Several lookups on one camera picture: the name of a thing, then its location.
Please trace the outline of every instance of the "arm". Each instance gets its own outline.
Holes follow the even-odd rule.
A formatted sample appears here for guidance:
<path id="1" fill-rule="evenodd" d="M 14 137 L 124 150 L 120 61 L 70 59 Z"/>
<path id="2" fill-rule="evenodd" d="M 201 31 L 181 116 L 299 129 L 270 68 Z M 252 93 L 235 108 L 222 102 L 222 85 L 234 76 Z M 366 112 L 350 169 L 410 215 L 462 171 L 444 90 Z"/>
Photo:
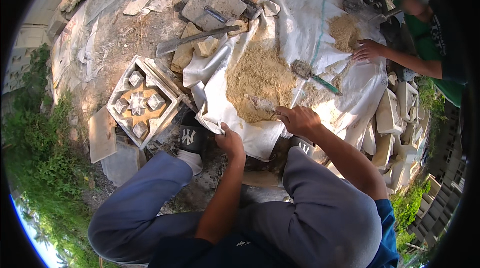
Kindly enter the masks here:
<path id="1" fill-rule="evenodd" d="M 246 158 L 242 138 L 238 133 L 223 122 L 221 127 L 225 135 L 216 134 L 215 141 L 226 151 L 228 165 L 223 172 L 222 181 L 200 218 L 195 233 L 195 238 L 205 239 L 213 244 L 230 232 L 237 216 Z"/>
<path id="2" fill-rule="evenodd" d="M 442 79 L 441 61 L 425 61 L 413 55 L 388 48 L 387 46 L 379 44 L 370 39 L 359 40 L 358 43 L 363 45 L 353 52 L 354 60 L 363 61 L 375 58 L 377 56 L 382 56 L 400 64 L 403 67 L 409 68 L 418 74 L 435 79 Z"/>
<path id="3" fill-rule="evenodd" d="M 362 152 L 329 131 L 312 109 L 296 106 L 276 110 L 287 131 L 320 146 L 335 168 L 358 190 L 373 200 L 388 198 L 387 186 L 378 169 Z"/>

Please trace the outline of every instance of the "sky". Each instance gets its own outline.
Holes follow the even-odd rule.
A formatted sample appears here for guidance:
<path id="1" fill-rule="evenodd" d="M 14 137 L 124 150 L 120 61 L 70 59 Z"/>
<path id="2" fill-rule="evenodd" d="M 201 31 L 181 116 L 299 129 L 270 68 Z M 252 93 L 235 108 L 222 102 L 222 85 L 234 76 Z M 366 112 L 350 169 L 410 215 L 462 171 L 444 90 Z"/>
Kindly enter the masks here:
<path id="1" fill-rule="evenodd" d="M 19 206 L 15 206 L 15 209 L 17 211 L 17 216 L 19 220 L 21 221 L 21 225 L 23 226 L 23 229 L 25 229 L 25 232 L 27 233 L 27 236 L 30 238 L 30 242 L 32 242 L 33 247 L 35 247 L 37 253 L 40 255 L 40 257 L 43 259 L 45 264 L 49 268 L 58 268 L 61 266 L 61 264 L 57 263 L 61 262 L 61 260 L 57 257 L 57 251 L 53 247 L 52 244 L 47 243 L 47 247 L 45 247 L 44 243 L 38 243 L 35 241 L 35 236 L 37 235 L 37 231 L 33 229 L 30 225 L 27 224 L 27 222 L 24 220 L 22 216 L 22 209 Z"/>

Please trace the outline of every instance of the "man in green shirt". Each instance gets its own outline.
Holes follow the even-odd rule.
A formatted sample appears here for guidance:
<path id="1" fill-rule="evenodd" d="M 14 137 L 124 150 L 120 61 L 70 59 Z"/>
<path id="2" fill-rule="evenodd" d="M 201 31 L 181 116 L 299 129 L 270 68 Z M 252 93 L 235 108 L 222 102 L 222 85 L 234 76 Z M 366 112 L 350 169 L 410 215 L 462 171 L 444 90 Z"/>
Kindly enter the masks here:
<path id="1" fill-rule="evenodd" d="M 455 47 L 446 46 L 446 41 L 452 40 L 446 40 L 449 37 L 448 30 L 442 27 L 438 18 L 445 16 L 429 0 L 394 0 L 393 3 L 405 13 L 405 23 L 419 58 L 370 39 L 358 41 L 362 46 L 354 52 L 353 58 L 362 61 L 382 56 L 418 74 L 431 77 L 445 98 L 460 107 L 467 80 L 463 68 L 450 55 L 453 53 L 449 53 Z"/>

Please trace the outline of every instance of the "blue pants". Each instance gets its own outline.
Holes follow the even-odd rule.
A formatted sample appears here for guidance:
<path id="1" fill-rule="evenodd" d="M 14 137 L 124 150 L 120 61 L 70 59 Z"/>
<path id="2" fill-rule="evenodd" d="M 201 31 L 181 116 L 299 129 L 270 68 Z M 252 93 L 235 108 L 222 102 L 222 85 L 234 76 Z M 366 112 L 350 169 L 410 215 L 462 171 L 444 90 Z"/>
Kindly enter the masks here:
<path id="1" fill-rule="evenodd" d="M 88 238 L 95 252 L 145 264 L 162 237 L 194 236 L 202 212 L 156 216 L 191 179 L 185 162 L 156 154 L 93 215 Z M 262 234 L 301 267 L 367 267 L 382 236 L 373 199 L 300 147 L 288 152 L 283 184 L 294 203 L 249 205 L 239 211 L 237 227 Z"/>

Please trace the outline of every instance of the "person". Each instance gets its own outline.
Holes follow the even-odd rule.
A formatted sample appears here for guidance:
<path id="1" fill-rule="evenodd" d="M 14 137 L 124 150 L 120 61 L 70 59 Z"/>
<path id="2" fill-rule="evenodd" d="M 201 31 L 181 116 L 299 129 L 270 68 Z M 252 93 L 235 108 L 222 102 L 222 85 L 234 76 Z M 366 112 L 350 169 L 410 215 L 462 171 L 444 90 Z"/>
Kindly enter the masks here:
<path id="1" fill-rule="evenodd" d="M 228 165 L 203 212 L 160 215 L 202 169 L 207 135 L 190 112 L 177 158 L 161 151 L 95 212 L 88 229 L 104 259 L 157 267 L 396 267 L 395 218 L 382 176 L 360 151 L 330 132 L 310 108 L 278 107 L 290 139 L 282 183 L 293 203 L 239 209 L 246 155 L 240 136 L 216 134 Z M 315 162 L 319 145 L 341 179 Z"/>
<path id="2" fill-rule="evenodd" d="M 394 0 L 393 3 L 405 13 L 405 23 L 419 58 L 364 39 L 358 41 L 362 45 L 354 52 L 353 59 L 363 61 L 381 56 L 420 75 L 431 77 L 445 98 L 460 107 L 467 78 L 459 59 L 453 58 L 453 50 L 458 46 L 447 48 L 446 45 L 447 38 L 450 42 L 455 41 L 451 30 L 441 23 L 448 21 L 447 13 L 441 12 L 429 0 Z"/>

